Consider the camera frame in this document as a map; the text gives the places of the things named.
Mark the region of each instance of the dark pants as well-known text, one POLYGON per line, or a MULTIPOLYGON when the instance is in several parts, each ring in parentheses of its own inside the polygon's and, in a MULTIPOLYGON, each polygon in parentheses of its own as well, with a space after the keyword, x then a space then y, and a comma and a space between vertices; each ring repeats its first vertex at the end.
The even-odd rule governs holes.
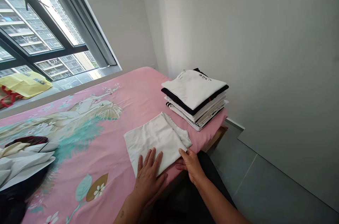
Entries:
MULTIPOLYGON (((197 155, 207 178, 236 208, 210 157, 203 151, 197 155)), ((188 174, 165 201, 155 203, 154 211, 158 223, 215 223, 188 174)))

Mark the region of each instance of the white wall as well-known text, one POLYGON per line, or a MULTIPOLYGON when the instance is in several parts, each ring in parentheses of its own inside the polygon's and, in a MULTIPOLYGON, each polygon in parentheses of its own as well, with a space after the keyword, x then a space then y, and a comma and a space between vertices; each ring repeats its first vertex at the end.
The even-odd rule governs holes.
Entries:
POLYGON ((157 66, 143 0, 87 0, 122 73, 157 66))
POLYGON ((339 0, 144 1, 160 72, 226 81, 241 140, 339 211, 339 0))

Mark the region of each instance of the stack of folded clothes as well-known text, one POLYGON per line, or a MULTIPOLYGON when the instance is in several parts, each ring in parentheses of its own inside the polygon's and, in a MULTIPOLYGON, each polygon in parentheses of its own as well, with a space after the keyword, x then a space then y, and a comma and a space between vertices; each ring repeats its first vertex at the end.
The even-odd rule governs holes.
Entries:
POLYGON ((183 70, 173 81, 161 84, 166 105, 200 131, 228 103, 225 82, 211 79, 199 69, 183 70))

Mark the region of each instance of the pink bed cover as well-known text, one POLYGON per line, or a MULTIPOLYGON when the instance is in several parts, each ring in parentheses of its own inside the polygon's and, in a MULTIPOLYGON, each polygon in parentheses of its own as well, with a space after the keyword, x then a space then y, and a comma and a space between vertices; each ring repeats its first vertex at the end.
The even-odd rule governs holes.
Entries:
MULTIPOLYGON (((197 132, 165 105, 160 89, 167 80, 144 67, 0 120, 1 147, 28 135, 60 144, 23 223, 112 223, 135 183, 124 134, 162 111, 188 131, 191 149, 198 152, 225 120, 226 111, 197 132)), ((173 166, 165 172, 164 186, 179 173, 173 166)))

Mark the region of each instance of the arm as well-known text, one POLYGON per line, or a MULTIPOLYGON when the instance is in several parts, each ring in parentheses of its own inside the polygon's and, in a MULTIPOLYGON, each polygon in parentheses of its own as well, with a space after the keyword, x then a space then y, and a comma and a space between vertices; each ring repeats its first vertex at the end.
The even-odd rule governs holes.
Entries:
POLYGON ((138 174, 134 190, 127 196, 113 224, 134 224, 138 223, 142 210, 152 197, 160 190, 167 174, 162 174, 156 179, 161 160, 160 152, 153 163, 155 148, 149 150, 142 163, 142 156, 139 156, 138 174))
POLYGON ((187 170, 191 182, 197 187, 201 198, 211 213, 216 223, 249 223, 245 217, 238 212, 215 187, 215 185, 206 177, 202 170, 197 155, 190 149, 188 154, 179 149, 183 159, 179 160, 176 168, 187 170))

